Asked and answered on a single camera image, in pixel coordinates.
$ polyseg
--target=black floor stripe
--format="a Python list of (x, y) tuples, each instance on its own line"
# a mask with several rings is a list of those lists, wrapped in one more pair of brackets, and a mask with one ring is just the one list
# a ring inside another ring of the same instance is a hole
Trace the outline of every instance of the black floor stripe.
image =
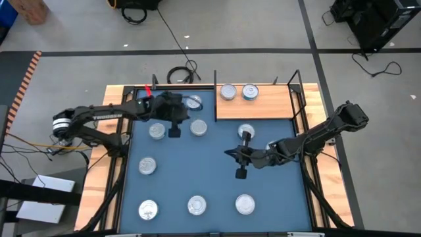
[[(186, 49), (188, 55), (242, 54), (242, 53), (285, 53), (313, 54), (314, 49), (285, 48), (244, 48), (244, 49)], [(361, 53), (360, 49), (316, 49), (319, 54), (352, 54)], [(7, 54), (27, 53), (33, 51), (5, 51)], [(379, 53), (421, 53), (421, 48), (382, 49)], [(43, 52), (42, 57), (77, 57), (77, 56), (130, 56), (130, 55), (181, 55), (178, 49), (132, 50), (132, 51), (61, 51)]]
[[(186, 49), (188, 55), (198, 54), (240, 54), (240, 53), (311, 53), (310, 49)], [(43, 52), (42, 57), (72, 57), (72, 56), (123, 56), (123, 55), (182, 55), (179, 49), (174, 50), (133, 50), (133, 51), (74, 51), (74, 52)]]
[[(324, 103), (326, 105), (326, 110), (329, 113), (329, 115), (331, 115), (335, 110), (334, 104), (332, 102), (332, 98), (330, 97), (328, 83), (324, 75), (323, 66), (320, 60), (319, 51), (317, 50), (316, 41), (314, 40), (314, 35), (313, 35), (313, 31), (310, 25), (309, 16), (307, 14), (304, 0), (298, 0), (298, 3), (299, 3), (301, 14), (304, 20), (304, 26), (307, 33), (307, 37), (309, 38), (310, 49), (312, 51), (312, 56), (314, 59), (314, 65), (316, 67), (319, 84), (322, 89), (322, 94), (324, 98)], [(355, 188), (354, 188), (354, 184), (351, 177), (351, 171), (349, 170), (349, 164), (347, 161), (345, 148), (343, 146), (343, 142), (341, 138), (336, 140), (336, 149), (337, 149), (337, 155), (342, 164), (341, 170), (342, 170), (342, 175), (343, 175), (343, 181), (345, 183), (345, 189), (347, 191), (348, 201), (349, 201), (349, 205), (352, 211), (352, 216), (354, 219), (354, 225), (357, 228), (364, 228), (364, 225), (362, 223), (360, 207), (357, 200), (357, 195), (355, 193)]]

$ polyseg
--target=black pole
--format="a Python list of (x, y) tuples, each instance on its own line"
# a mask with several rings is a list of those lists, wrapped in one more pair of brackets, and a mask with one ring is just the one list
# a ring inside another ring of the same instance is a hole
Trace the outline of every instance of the black pole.
[(0, 197), (43, 203), (79, 205), (81, 194), (0, 180)]

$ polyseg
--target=tin can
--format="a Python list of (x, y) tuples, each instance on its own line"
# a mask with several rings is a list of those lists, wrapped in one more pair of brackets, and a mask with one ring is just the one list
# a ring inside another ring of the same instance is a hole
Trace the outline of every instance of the tin can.
[(238, 127), (238, 136), (240, 139), (243, 139), (243, 131), (249, 132), (252, 139), (255, 137), (255, 128), (253, 128), (250, 124), (242, 124)]
[(157, 162), (152, 157), (145, 157), (139, 162), (139, 172), (150, 175), (157, 168)]
[(152, 124), (149, 127), (149, 135), (155, 140), (163, 139), (165, 137), (165, 126), (161, 123)]
[(139, 216), (145, 221), (150, 221), (157, 216), (158, 205), (152, 200), (146, 200), (139, 206)]
[(248, 194), (241, 194), (235, 201), (235, 208), (242, 215), (250, 215), (255, 210), (255, 201)]
[(259, 95), (259, 89), (253, 84), (247, 84), (243, 87), (243, 98), (245, 100), (255, 100)]
[(208, 126), (205, 121), (197, 119), (190, 124), (190, 131), (195, 136), (203, 136), (206, 134)]
[(220, 94), (225, 100), (233, 100), (237, 95), (237, 88), (231, 84), (225, 84), (221, 87)]
[(202, 196), (193, 196), (187, 203), (187, 208), (192, 215), (202, 215), (206, 210), (206, 200)]
[(187, 107), (192, 111), (198, 111), (201, 109), (202, 99), (198, 95), (191, 95), (186, 100)]

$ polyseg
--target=wooden shelf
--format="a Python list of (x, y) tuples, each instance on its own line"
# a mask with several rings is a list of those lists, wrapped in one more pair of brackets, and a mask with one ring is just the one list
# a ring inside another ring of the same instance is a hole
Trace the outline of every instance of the wooden shelf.
[(259, 96), (247, 101), (242, 96), (243, 85), (234, 84), (237, 96), (226, 101), (220, 96), (222, 85), (216, 86), (217, 119), (290, 119), (293, 117), (288, 87), (282, 85), (257, 85)]

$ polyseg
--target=cardboard box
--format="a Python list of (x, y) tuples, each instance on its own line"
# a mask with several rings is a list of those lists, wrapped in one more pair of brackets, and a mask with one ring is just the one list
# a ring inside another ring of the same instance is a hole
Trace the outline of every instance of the cardboard box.
[(7, 0), (31, 25), (43, 24), (47, 18), (48, 7), (43, 0)]

